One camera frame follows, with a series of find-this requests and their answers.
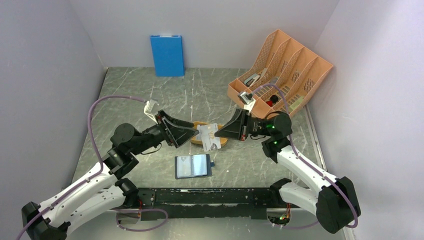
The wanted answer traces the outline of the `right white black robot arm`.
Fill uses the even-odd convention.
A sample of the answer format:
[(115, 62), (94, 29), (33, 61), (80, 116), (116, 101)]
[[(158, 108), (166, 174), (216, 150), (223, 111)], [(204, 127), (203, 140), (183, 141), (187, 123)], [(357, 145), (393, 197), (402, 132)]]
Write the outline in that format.
[(293, 204), (316, 216), (317, 222), (329, 233), (343, 228), (355, 228), (361, 209), (353, 182), (346, 176), (337, 177), (305, 157), (292, 139), (292, 121), (282, 111), (275, 111), (265, 118), (251, 115), (248, 110), (236, 109), (232, 118), (215, 137), (245, 141), (247, 137), (263, 136), (263, 153), (278, 166), (290, 170), (306, 187), (287, 179), (276, 183), (270, 193), (275, 207)]

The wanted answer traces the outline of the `navy blue card holder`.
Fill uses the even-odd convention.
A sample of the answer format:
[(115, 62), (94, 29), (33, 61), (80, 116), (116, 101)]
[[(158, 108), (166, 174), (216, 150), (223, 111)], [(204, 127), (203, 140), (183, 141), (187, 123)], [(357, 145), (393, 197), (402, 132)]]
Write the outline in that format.
[(174, 158), (175, 178), (179, 180), (210, 177), (214, 166), (215, 162), (209, 154), (176, 156)]

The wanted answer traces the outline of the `silver VIP card stack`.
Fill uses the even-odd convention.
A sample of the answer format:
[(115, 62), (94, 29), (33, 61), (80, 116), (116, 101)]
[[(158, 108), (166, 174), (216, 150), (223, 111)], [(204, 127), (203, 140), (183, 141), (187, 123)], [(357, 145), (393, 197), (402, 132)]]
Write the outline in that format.
[(217, 123), (198, 124), (196, 128), (199, 131), (198, 137), (205, 152), (222, 148), (221, 139), (215, 136), (215, 133), (219, 130)]

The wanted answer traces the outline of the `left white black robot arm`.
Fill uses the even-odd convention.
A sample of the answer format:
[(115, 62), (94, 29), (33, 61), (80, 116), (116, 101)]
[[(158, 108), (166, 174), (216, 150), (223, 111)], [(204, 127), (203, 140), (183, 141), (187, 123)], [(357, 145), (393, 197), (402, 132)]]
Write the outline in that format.
[(53, 197), (22, 209), (23, 232), (32, 240), (64, 240), (74, 230), (112, 209), (140, 206), (139, 189), (125, 176), (139, 163), (136, 156), (162, 142), (179, 148), (199, 131), (192, 122), (160, 110), (155, 125), (139, 132), (120, 124), (112, 147), (85, 175)]

